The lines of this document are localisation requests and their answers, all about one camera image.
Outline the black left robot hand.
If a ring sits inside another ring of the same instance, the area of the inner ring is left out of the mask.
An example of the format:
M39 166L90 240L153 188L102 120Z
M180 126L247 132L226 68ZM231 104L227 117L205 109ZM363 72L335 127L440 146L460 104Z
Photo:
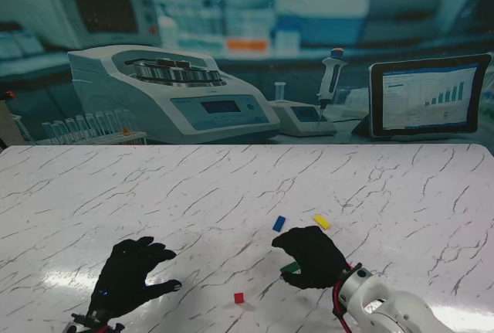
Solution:
M111 320L128 314L142 304L171 292L182 283L168 280L148 285L148 274L159 264L176 257L176 253L152 236L126 239L115 246L100 272L91 294L88 314L100 320Z

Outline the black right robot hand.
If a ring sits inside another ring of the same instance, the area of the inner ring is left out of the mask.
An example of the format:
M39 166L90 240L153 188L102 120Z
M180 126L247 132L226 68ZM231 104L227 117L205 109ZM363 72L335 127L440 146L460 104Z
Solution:
M272 246L284 250L299 265L300 273L284 271L281 278L299 289L333 287L349 271L344 255L318 226L292 228L277 236Z

